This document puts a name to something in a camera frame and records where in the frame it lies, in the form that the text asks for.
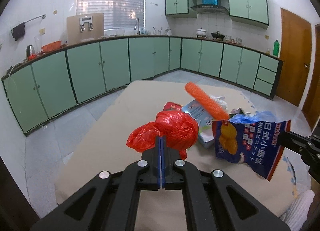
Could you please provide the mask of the blue biscuit snack bag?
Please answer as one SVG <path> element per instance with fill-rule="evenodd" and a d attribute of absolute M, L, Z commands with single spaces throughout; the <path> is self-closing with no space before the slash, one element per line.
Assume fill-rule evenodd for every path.
<path fill-rule="evenodd" d="M 235 123 L 213 122 L 215 154 L 230 163 L 246 163 L 258 175 L 270 181 L 283 155 L 279 135 L 289 132 L 291 121 Z"/>

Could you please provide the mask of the blue plastic bag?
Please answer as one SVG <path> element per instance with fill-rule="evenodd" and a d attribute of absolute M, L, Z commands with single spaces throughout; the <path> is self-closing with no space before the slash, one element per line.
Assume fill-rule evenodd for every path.
<path fill-rule="evenodd" d="M 277 117 L 272 114 L 270 111 L 261 111 L 257 112 L 254 115 L 252 114 L 236 114 L 229 119 L 232 123 L 239 123 L 239 124 L 251 124 L 256 122 L 277 122 Z"/>

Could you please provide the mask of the red plastic bag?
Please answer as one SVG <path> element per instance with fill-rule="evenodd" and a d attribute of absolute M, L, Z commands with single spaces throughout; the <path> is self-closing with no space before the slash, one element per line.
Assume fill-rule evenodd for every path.
<path fill-rule="evenodd" d="M 178 110 L 161 111 L 156 120 L 132 131 L 126 145 L 136 152 L 154 148 L 157 137 L 165 137 L 167 147 L 179 151 L 180 158 L 187 158 L 187 150 L 198 138 L 199 126 L 189 114 Z"/>

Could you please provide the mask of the brown wooden door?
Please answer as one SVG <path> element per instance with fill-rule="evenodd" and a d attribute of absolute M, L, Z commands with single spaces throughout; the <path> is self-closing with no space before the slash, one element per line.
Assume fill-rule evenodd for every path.
<path fill-rule="evenodd" d="M 305 89 L 311 51 L 311 24 L 282 8 L 280 60 L 283 66 L 276 95 L 295 106 L 300 104 Z"/>
<path fill-rule="evenodd" d="M 315 26 L 316 52 L 308 95 L 302 108 L 310 129 L 313 130 L 319 121 L 319 24 Z"/>

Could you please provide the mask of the blue green milk carton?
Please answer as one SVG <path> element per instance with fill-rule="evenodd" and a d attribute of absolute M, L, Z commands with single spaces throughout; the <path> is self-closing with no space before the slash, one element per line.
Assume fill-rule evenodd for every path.
<path fill-rule="evenodd" d="M 183 106 L 181 110 L 189 114 L 198 123 L 198 141 L 205 149 L 208 149 L 211 145 L 214 144 L 212 116 L 196 100 L 193 100 L 187 105 Z"/>

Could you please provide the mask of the crumpled white tissue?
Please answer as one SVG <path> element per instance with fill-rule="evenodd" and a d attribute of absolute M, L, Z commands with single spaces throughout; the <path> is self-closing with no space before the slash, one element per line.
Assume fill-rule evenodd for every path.
<path fill-rule="evenodd" d="M 222 107 L 223 109 L 227 110 L 227 103 L 225 101 L 225 96 L 213 96 L 213 95 L 209 95 L 210 98 L 212 98 L 212 100 L 214 100 L 215 102 L 217 102 L 217 104 L 219 104 L 220 107 Z"/>

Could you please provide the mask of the green thermos bottle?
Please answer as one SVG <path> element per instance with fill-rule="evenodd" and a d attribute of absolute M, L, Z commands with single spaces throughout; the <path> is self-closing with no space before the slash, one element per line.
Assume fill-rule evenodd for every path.
<path fill-rule="evenodd" d="M 277 39 L 273 45 L 273 55 L 275 57 L 278 57 L 278 55 L 279 55 L 279 48 L 280 48 L 280 43 L 279 43 L 279 40 Z"/>

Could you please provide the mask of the long orange foam net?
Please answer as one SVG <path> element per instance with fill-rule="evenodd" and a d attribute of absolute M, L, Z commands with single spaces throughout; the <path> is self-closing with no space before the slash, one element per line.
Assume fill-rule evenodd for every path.
<path fill-rule="evenodd" d="M 184 89 L 194 97 L 215 120 L 229 120 L 229 114 L 226 110 L 210 98 L 198 85 L 193 82 L 188 82 Z"/>

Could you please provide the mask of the red paper cup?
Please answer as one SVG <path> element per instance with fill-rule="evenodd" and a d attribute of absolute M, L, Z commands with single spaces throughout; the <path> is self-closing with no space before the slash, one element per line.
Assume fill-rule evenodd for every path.
<path fill-rule="evenodd" d="M 167 102 L 165 104 L 165 106 L 163 107 L 163 111 L 171 111 L 171 110 L 181 111 L 182 110 L 182 106 L 180 104 L 176 104 L 176 103 L 173 103 L 173 102 Z"/>

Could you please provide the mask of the white cooking pot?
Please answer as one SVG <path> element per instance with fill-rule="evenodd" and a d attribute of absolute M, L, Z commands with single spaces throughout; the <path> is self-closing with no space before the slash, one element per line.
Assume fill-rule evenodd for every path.
<path fill-rule="evenodd" d="M 202 27 L 197 29 L 196 31 L 196 37 L 197 38 L 204 38 L 206 39 L 207 37 L 207 31 L 205 29 L 203 29 Z"/>

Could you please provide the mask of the orange plastic basket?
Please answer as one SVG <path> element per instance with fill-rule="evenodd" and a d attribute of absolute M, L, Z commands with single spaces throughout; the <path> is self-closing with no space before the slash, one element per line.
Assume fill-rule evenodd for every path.
<path fill-rule="evenodd" d="M 55 41 L 55 42 L 51 42 L 49 44 L 46 44 L 44 46 L 41 47 L 41 50 L 43 53 L 49 53 L 49 52 L 53 52 L 55 50 L 58 50 L 61 48 L 61 40 L 59 41 Z"/>

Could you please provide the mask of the steel kettle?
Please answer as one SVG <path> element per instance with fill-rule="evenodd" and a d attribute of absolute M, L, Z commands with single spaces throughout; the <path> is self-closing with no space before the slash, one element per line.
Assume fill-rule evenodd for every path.
<path fill-rule="evenodd" d="M 33 54 L 35 54 L 33 45 L 28 45 L 26 48 L 26 58 L 29 59 Z"/>

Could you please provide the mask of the sink faucet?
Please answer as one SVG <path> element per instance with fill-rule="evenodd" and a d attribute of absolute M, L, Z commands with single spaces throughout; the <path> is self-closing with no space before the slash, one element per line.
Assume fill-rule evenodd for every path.
<path fill-rule="evenodd" d="M 136 23 L 135 23 L 134 30 L 137 31 L 137 35 L 140 35 L 140 20 L 138 17 L 136 17 Z"/>

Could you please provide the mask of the range hood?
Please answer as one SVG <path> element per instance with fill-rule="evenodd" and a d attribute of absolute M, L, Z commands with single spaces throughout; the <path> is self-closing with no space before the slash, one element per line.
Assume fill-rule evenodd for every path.
<path fill-rule="evenodd" d="M 229 0 L 190 0 L 189 8 L 196 13 L 229 14 Z"/>

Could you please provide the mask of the dark hanging towel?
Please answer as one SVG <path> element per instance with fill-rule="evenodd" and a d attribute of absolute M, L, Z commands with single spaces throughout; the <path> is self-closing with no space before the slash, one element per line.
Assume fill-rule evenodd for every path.
<path fill-rule="evenodd" d="M 18 41 L 25 35 L 25 23 L 21 23 L 12 29 L 12 37 Z"/>

